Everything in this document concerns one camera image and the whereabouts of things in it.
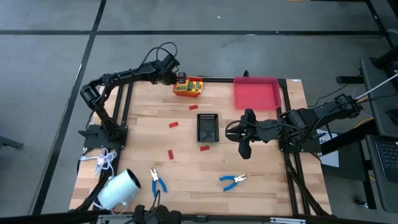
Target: blue pliers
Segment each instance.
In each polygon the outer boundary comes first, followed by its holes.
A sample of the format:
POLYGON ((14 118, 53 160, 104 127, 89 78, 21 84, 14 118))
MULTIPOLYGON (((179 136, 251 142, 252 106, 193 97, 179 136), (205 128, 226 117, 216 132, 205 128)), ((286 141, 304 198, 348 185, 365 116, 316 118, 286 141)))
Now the blue pliers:
POLYGON ((162 178, 157 177, 157 173, 156 173, 155 168, 151 168, 151 169, 150 169, 150 174, 151 174, 152 177, 154 178, 154 180, 152 181, 152 192, 154 193, 154 197, 156 197, 156 180, 159 181, 160 185, 161 185, 162 188, 163 188, 163 191, 164 191, 164 192, 167 192, 166 185, 164 184, 162 178))
POLYGON ((223 181, 223 180, 234 180, 234 182, 231 185, 229 185, 228 187, 224 187, 224 191, 226 191, 226 190, 231 190, 233 187, 235 187, 238 184, 239 181, 242 181, 242 180, 244 180, 246 178, 247 178, 246 174, 240 175, 238 177, 235 177, 235 176, 224 176, 224 177, 220 177, 220 181, 223 181))

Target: gray floor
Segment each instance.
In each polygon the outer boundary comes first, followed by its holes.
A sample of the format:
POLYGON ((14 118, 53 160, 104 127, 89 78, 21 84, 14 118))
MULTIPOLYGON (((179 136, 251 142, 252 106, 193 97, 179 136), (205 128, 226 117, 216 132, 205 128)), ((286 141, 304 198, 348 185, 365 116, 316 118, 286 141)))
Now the gray floor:
MULTIPOLYGON (((373 1, 388 27, 397 19, 373 1)), ((91 30, 99 0, 0 2, 1 29, 91 30)), ((377 30, 364 3, 285 0, 108 1, 99 30, 377 30)), ((23 150, 0 151, 0 216, 29 213, 37 183, 72 85, 87 35, 0 35, 0 135, 24 141, 23 150)), ((103 73, 136 67, 153 46, 178 45, 180 69, 189 75, 251 75, 302 79, 307 103, 339 88, 335 77, 357 75, 359 60, 388 49, 374 37, 281 37, 243 35, 96 36, 83 83, 103 73)), ((352 94, 355 85, 342 92, 352 94)), ((357 89, 357 95, 364 88, 357 89)), ((78 97, 44 206, 44 213, 68 210, 89 109, 78 97)), ((371 114, 366 106, 365 113, 371 114)), ((351 129, 364 116, 332 123, 351 129)), ((393 222, 398 215, 364 210, 361 183, 325 176, 333 213, 342 218, 393 222)))

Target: blue handle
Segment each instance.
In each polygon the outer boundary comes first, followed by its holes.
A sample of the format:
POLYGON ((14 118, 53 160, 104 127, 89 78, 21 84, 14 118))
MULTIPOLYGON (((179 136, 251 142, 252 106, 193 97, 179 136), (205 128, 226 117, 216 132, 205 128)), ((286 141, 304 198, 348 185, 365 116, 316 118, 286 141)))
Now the blue handle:
POLYGON ((229 185, 228 187, 224 187, 224 191, 226 190, 231 190, 233 187, 235 187, 237 185, 236 182, 233 182, 231 185, 229 185))
POLYGON ((162 178, 159 178, 159 183, 160 183, 160 185, 162 186, 163 191, 164 191, 164 192, 167 192, 166 185, 164 184, 162 178))
POLYGON ((220 177, 220 181, 223 181, 223 180, 234 180, 235 179, 235 176, 224 176, 224 177, 220 177))
POLYGON ((154 193, 154 197, 156 197, 156 180, 152 181, 152 193, 154 193))

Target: keyboard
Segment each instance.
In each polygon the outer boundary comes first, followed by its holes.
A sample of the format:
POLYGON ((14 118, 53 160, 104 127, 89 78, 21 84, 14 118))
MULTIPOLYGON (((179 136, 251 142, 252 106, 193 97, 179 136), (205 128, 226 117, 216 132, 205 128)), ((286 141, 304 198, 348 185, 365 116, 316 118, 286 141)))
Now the keyboard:
POLYGON ((392 182, 398 182, 398 142, 378 141, 376 146, 379 151, 384 177, 392 182))

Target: orange container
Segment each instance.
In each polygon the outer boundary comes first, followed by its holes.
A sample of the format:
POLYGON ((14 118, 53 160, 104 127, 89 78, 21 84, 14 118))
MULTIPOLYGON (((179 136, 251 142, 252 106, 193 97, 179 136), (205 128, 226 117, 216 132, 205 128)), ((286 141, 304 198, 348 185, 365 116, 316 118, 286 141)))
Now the orange container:
MULTIPOLYGON (((201 78, 197 78, 197 77, 187 77, 187 79, 189 79, 190 82, 202 82, 201 78)), ((184 91, 174 92, 174 94, 176 94, 177 96, 187 96, 187 97, 198 97, 200 95, 200 93, 187 93, 184 91)))

